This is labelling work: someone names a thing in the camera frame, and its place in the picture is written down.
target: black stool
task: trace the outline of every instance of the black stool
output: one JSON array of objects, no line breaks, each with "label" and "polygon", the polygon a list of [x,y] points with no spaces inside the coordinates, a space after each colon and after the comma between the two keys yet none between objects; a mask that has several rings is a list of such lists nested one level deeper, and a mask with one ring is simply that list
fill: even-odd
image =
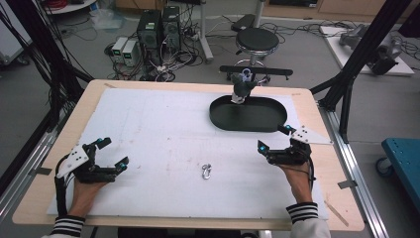
[{"label": "black stool", "polygon": [[[250,67],[253,67],[258,63],[261,66],[265,66],[261,61],[257,60],[257,57],[266,57],[274,53],[279,45],[279,40],[276,34],[271,31],[262,28],[246,28],[238,33],[236,38],[236,45],[239,48],[239,52],[251,55],[250,59],[239,60],[236,64],[248,61]],[[266,76],[265,81],[269,81],[269,76]]]}]

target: hand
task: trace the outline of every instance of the hand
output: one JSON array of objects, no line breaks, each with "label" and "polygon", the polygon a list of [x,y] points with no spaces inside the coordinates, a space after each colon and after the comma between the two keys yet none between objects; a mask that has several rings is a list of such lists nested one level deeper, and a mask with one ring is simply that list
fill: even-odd
[{"label": "hand", "polygon": [[278,165],[286,174],[290,183],[291,192],[297,203],[312,202],[312,193],[309,186],[309,166],[304,163],[301,166]]},{"label": "hand", "polygon": [[73,203],[68,215],[86,217],[93,206],[96,194],[106,184],[107,182],[82,183],[74,178]]}]

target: black and white striped cuff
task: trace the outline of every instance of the black and white striped cuff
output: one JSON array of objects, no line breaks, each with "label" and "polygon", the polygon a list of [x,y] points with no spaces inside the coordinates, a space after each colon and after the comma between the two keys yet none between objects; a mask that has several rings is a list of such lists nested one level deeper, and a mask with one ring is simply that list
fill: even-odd
[{"label": "black and white striped cuff", "polygon": [[291,222],[302,221],[310,218],[318,218],[318,204],[315,202],[302,202],[286,207]]},{"label": "black and white striped cuff", "polygon": [[77,216],[65,215],[55,219],[55,226],[51,235],[61,234],[80,237],[85,219]]}]

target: black vertical pole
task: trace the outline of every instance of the black vertical pole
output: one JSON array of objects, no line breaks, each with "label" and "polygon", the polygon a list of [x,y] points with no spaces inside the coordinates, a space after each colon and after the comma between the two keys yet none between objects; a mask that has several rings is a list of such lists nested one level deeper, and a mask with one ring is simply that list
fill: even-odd
[{"label": "black vertical pole", "polygon": [[386,0],[343,69],[335,77],[310,89],[315,94],[331,87],[327,95],[319,101],[321,107],[330,111],[334,111],[337,103],[345,96],[340,118],[340,135],[345,143],[349,143],[347,127],[353,83],[410,2],[411,0]]}]

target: wooden table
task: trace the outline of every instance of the wooden table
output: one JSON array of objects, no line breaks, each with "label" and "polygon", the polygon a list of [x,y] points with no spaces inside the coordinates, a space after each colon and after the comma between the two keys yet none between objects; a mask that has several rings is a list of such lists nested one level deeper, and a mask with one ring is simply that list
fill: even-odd
[{"label": "wooden table", "polygon": [[[73,113],[56,139],[43,168],[54,169],[60,158],[75,146],[92,115],[102,92],[106,88],[139,88],[154,90],[183,90],[232,93],[232,85],[155,83],[138,81],[94,80],[89,83]],[[290,95],[299,121],[325,137],[327,129],[323,123],[315,100],[308,89],[257,87],[254,93]],[[323,197],[329,212],[328,224],[331,230],[360,231],[363,223],[359,208],[349,188],[340,189],[338,182],[346,180],[338,156],[331,145],[311,145],[312,159],[317,170],[317,180],[323,190]],[[37,175],[13,215],[18,224],[54,224],[55,217],[47,215],[47,209],[55,194],[53,173]],[[277,219],[209,219],[209,218],[165,218],[165,217],[122,217],[90,216],[87,225],[100,226],[143,226],[167,228],[219,228],[289,230],[290,220]]]}]

